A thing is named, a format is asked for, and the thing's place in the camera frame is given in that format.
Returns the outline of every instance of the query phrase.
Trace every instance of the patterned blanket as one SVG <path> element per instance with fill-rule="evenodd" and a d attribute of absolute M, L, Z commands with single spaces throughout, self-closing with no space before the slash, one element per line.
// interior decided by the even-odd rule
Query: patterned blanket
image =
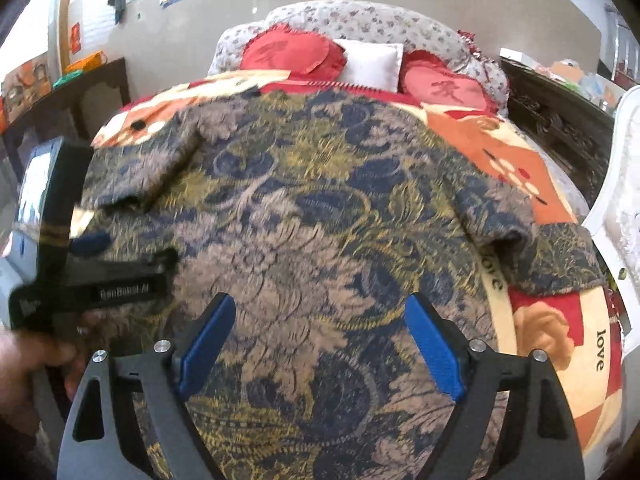
<path fill-rule="evenodd" d="M 97 137 L 110 146 L 96 151 L 82 200 L 96 212 L 88 229 L 113 237 L 106 257 L 165 246 L 181 255 L 174 297 L 110 312 L 92 334 L 96 348 L 149 348 L 216 292 L 236 300 L 236 326 L 188 404 L 230 480 L 417 474 L 452 402 L 402 320 L 416 290 L 467 337 L 514 353 L 545 348 L 558 370 L 588 343 L 574 340 L 562 301 L 540 297 L 573 295 L 580 310 L 590 294 L 609 343 L 588 233 L 539 156 L 501 140 L 497 120 L 254 85 L 236 80 L 222 92 L 233 95 L 192 101 L 157 128 L 130 128 L 131 117 L 124 128 L 122 118 L 116 136 Z M 583 324 L 582 338 L 591 330 Z M 599 406 L 599 392 L 580 402 Z M 165 475 L 143 399 L 139 408 Z"/>

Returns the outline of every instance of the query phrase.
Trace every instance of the red heart pillow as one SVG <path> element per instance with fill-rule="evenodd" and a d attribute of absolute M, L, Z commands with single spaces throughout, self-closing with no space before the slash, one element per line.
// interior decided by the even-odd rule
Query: red heart pillow
<path fill-rule="evenodd" d="M 400 81 L 402 92 L 420 102 L 463 106 L 495 114 L 497 106 L 475 79 L 431 61 L 407 64 Z"/>
<path fill-rule="evenodd" d="M 402 80 L 407 69 L 414 61 L 428 61 L 432 65 L 447 68 L 447 64 L 435 54 L 428 50 L 414 50 L 413 52 L 405 52 L 402 54 L 402 65 L 400 66 L 400 75 L 398 77 L 398 92 L 402 93 Z"/>
<path fill-rule="evenodd" d="M 279 23 L 249 41 L 242 53 L 242 70 L 291 70 L 319 80 L 335 80 L 345 65 L 344 49 L 316 32 Z"/>

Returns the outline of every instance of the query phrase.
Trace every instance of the wooden cabinet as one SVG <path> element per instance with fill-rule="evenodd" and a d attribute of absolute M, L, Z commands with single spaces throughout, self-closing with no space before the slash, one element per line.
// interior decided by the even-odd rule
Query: wooden cabinet
<path fill-rule="evenodd" d="M 590 207 L 607 173 L 613 117 L 561 84 L 509 59 L 509 118 L 568 174 Z"/>

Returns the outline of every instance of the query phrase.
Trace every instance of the green object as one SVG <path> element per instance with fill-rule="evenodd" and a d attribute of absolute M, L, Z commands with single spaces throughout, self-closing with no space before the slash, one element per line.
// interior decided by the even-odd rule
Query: green object
<path fill-rule="evenodd" d="M 576 92 L 577 94 L 582 94 L 582 91 L 580 90 L 580 85 L 572 82 L 572 81 L 563 81 L 560 83 L 562 86 L 568 88 L 569 90 Z"/>
<path fill-rule="evenodd" d="M 63 84 L 68 83 L 72 79 L 75 79 L 79 75 L 82 75 L 82 72 L 83 72 L 82 69 L 74 70 L 73 72 L 69 72 L 67 75 L 63 75 L 60 79 L 58 79 L 55 83 L 53 83 L 53 85 L 51 87 L 53 89 L 56 89 L 59 86 L 62 86 Z"/>

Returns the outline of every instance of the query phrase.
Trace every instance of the bed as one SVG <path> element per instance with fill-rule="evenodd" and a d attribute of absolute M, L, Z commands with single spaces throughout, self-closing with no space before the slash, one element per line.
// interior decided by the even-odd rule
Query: bed
<path fill-rule="evenodd" d="M 242 46 L 276 20 L 431 46 L 504 112 L 499 67 L 399 7 L 307 2 L 232 29 L 208 77 L 129 105 L 94 139 L 74 234 L 110 232 L 107 258 L 172 245 L 182 262 L 174 298 L 108 313 L 90 347 L 149 348 L 229 292 L 236 327 L 188 406 L 227 477 L 400 480 L 419 471 L 452 408 L 402 320 L 402 299 L 423 290 L 467 336 L 548 352 L 597 478 L 621 439 L 622 342 L 567 183 L 500 115 L 235 70 Z M 521 245 L 494 243 L 514 232 Z"/>

